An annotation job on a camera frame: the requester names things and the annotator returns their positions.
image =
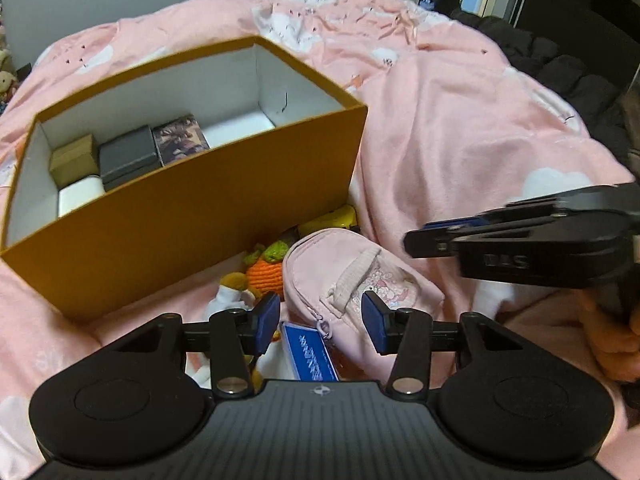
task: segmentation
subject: tag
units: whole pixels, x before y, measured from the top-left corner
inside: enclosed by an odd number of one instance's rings
[[[322,382],[339,380],[318,330],[283,322],[280,331],[297,380]]]

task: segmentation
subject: crocheted carrot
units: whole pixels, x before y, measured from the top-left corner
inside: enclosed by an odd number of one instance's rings
[[[282,297],[282,260],[288,250],[289,247],[282,241],[271,244],[265,250],[263,246],[256,246],[256,250],[244,258],[249,266],[246,270],[249,285],[263,294],[272,291]]]

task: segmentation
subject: open box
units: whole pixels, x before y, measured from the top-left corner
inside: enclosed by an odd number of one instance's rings
[[[276,45],[180,52],[85,88],[34,118],[1,256],[67,317],[90,320],[347,199],[367,109]],[[210,150],[57,218],[52,150],[193,114]]]

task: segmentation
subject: pink mini backpack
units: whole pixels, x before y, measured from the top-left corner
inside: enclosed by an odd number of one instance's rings
[[[386,381],[395,356],[377,354],[362,323],[360,298],[373,290],[392,309],[417,308],[437,318],[443,294],[400,258],[364,236],[325,229],[302,238],[282,264],[293,314],[315,326],[369,377]]]

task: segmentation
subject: ribbed gray surface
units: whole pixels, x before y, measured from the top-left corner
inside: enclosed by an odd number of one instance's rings
[[[511,472],[450,443],[418,404],[395,402],[374,383],[271,381],[254,399],[226,402],[172,455],[129,470],[49,463],[38,480],[605,480],[594,463],[553,473]]]

